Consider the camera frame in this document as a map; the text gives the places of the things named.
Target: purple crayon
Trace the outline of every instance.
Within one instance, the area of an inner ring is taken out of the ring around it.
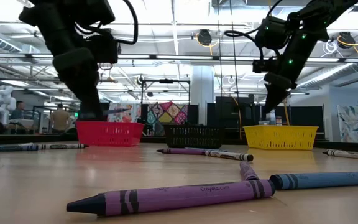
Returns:
[[[117,190],[68,203],[67,211],[100,216],[127,215],[266,198],[274,192],[269,180]]]
[[[240,162],[240,174],[241,180],[259,180],[259,177],[247,161]]]
[[[164,154],[189,154],[189,155],[205,155],[205,151],[216,151],[216,152],[227,152],[222,150],[214,150],[214,149],[159,149],[157,152],[161,152]]]

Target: ceiling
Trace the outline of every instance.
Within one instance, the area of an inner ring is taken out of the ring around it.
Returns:
[[[268,0],[219,0],[219,15],[217,0],[131,0],[139,19],[139,41],[135,45],[121,45],[122,54],[147,54],[147,55],[214,55],[214,56],[248,56],[258,57],[259,51],[255,45],[245,38],[232,39],[223,35],[225,30],[239,30],[246,32],[257,27],[269,10]],[[109,0],[116,21],[106,27],[112,29],[113,36],[118,39],[132,39],[132,16],[122,0]],[[307,1],[284,0],[273,11],[273,15],[286,19],[293,11],[301,9]],[[44,44],[42,35],[37,27],[23,24],[18,20],[23,5],[28,5],[27,0],[0,0],[0,37],[9,43],[20,47],[35,49],[35,53],[49,54]],[[195,35],[200,29],[209,29],[214,46],[204,47],[200,45]],[[328,27],[330,37],[336,39],[340,32],[350,32],[358,43],[358,8],[345,12],[335,23]],[[314,48],[311,57],[314,58],[341,58],[355,57],[356,51],[349,49],[334,49],[334,45],[319,42]],[[273,56],[274,52],[264,49],[265,57]],[[99,84],[100,96],[109,101],[138,101],[140,93],[128,94],[127,90],[140,90],[136,79],[142,75],[147,79],[158,80],[171,78],[175,80],[189,80],[193,72],[193,66],[200,65],[186,60],[131,60],[122,59],[111,70],[100,70],[102,79],[112,78],[117,81],[102,82]],[[234,66],[232,63],[219,63],[203,65],[213,66],[215,70],[215,90],[220,90],[221,79],[225,91],[234,91],[236,84],[232,77],[237,74],[239,91],[264,92],[263,75],[252,72],[250,64]],[[307,65],[300,78],[333,65],[322,64]],[[75,97],[69,91],[57,91],[65,89],[65,85],[56,82],[38,81],[57,78],[57,73],[52,67],[51,60],[45,63],[32,65],[29,62],[14,59],[0,58],[0,78],[31,78],[29,82],[11,82],[18,88],[39,88],[34,94],[44,93],[45,99],[51,96],[59,96],[52,101],[62,101]],[[154,83],[149,87],[150,91],[170,90],[172,93],[157,93],[152,98],[145,96],[146,100],[177,100],[185,101],[188,98],[188,85],[183,86],[174,83],[172,85]]]

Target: basket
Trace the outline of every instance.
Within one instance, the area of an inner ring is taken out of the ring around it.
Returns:
[[[311,150],[318,127],[314,126],[246,126],[249,147],[259,149]]]
[[[172,148],[219,149],[224,136],[223,128],[196,125],[164,125],[164,131],[167,145]]]
[[[105,121],[77,121],[78,140],[89,146],[136,146],[144,124]]]

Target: blue crayon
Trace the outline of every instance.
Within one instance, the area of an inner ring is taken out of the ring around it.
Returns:
[[[278,174],[270,176],[277,190],[358,185],[358,172]]]
[[[22,146],[0,145],[0,152],[17,152],[17,151],[37,151],[38,146],[26,144]]]

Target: wooden table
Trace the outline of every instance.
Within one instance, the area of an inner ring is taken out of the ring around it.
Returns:
[[[65,211],[68,202],[108,190],[240,179],[239,161],[155,152],[162,147],[0,152],[0,223],[358,223],[358,187],[279,191],[274,198],[124,217]],[[223,148],[244,152],[244,146]],[[261,179],[283,173],[358,171],[358,159],[328,157],[322,151],[249,150]]]

